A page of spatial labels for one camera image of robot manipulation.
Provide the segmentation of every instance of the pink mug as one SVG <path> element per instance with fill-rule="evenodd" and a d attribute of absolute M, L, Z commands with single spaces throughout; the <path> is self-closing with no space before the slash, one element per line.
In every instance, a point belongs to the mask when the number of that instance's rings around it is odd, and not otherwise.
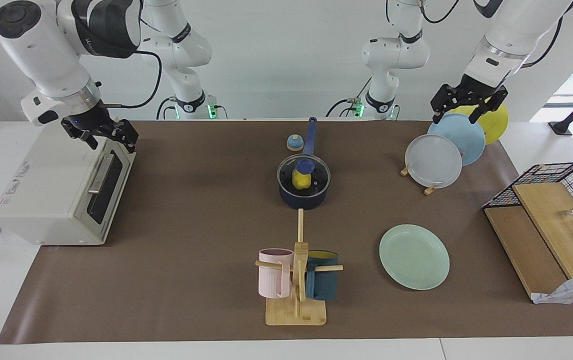
<path fill-rule="evenodd" d="M 263 248 L 259 251 L 261 262 L 280 264 L 282 269 L 259 266 L 257 292 L 268 299 L 284 299 L 291 295 L 291 266 L 293 250 L 288 248 Z"/>

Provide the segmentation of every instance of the wooden board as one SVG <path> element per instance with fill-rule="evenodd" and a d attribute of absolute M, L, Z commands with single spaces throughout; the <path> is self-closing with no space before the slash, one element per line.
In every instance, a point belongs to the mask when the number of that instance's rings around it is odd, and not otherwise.
<path fill-rule="evenodd" d="M 513 187 L 527 214 L 568 278 L 573 278 L 573 196 L 560 182 Z"/>
<path fill-rule="evenodd" d="M 264 322 L 269 326 L 309 325 L 320 326 L 326 324 L 325 301 L 300 301 L 300 317 L 296 317 L 296 298 L 268 298 L 266 299 L 266 312 Z"/>
<path fill-rule="evenodd" d="M 526 293 L 551 294 L 567 281 L 529 215 L 521 206 L 485 209 Z"/>

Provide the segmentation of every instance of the light green plate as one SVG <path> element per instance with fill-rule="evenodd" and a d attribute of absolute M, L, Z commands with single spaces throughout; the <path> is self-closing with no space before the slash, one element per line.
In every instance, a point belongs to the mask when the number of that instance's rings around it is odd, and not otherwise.
<path fill-rule="evenodd" d="M 449 275 L 449 253 L 431 231 L 417 225 L 397 225 L 380 241 L 380 260 L 387 273 L 413 290 L 429 290 Z"/>

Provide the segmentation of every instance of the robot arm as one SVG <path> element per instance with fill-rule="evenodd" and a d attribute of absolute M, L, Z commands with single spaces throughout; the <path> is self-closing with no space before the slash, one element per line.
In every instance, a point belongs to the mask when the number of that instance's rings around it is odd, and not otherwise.
<path fill-rule="evenodd" d="M 177 114 L 181 119 L 208 119 L 211 117 L 209 94 L 190 68 L 211 61 L 211 45 L 192 29 L 178 0 L 144 0 L 144 7 L 151 25 L 161 35 L 145 39 L 142 49 L 159 55 L 162 70 L 175 93 Z M 157 66 L 150 57 L 144 61 Z"/>
<path fill-rule="evenodd" d="M 128 120 L 111 120 L 79 55 L 133 54 L 141 9 L 139 0 L 64 0 L 57 7 L 53 1 L 17 0 L 0 7 L 0 43 L 35 83 L 21 101 L 34 125 L 61 120 L 70 137 L 93 149 L 94 136 L 101 136 L 135 150 L 138 133 Z"/>
<path fill-rule="evenodd" d="M 362 62 L 373 78 L 364 93 L 364 115 L 386 119 L 392 111 L 400 84 L 393 69 L 422 68 L 429 60 L 429 45 L 422 38 L 422 13 L 417 0 L 396 0 L 391 25 L 397 38 L 374 38 L 362 46 Z"/>
<path fill-rule="evenodd" d="M 492 16 L 492 25 L 475 49 L 460 84 L 442 85 L 431 100 L 433 121 L 449 110 L 478 105 L 471 123 L 499 108 L 508 95 L 504 81 L 520 70 L 542 36 L 556 25 L 573 0 L 491 0 L 480 12 Z"/>

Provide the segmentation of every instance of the light blue plate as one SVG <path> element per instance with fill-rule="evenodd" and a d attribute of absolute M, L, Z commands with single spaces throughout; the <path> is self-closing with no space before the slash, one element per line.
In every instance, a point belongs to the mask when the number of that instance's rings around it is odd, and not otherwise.
<path fill-rule="evenodd" d="M 380 261 L 385 271 L 401 285 L 429 290 L 449 275 L 449 253 L 431 231 L 417 225 L 397 225 L 380 241 Z"/>
<path fill-rule="evenodd" d="M 476 162 L 485 152 L 485 130 L 479 123 L 471 123 L 465 114 L 445 114 L 440 123 L 432 123 L 428 134 L 449 139 L 462 154 L 462 166 Z"/>

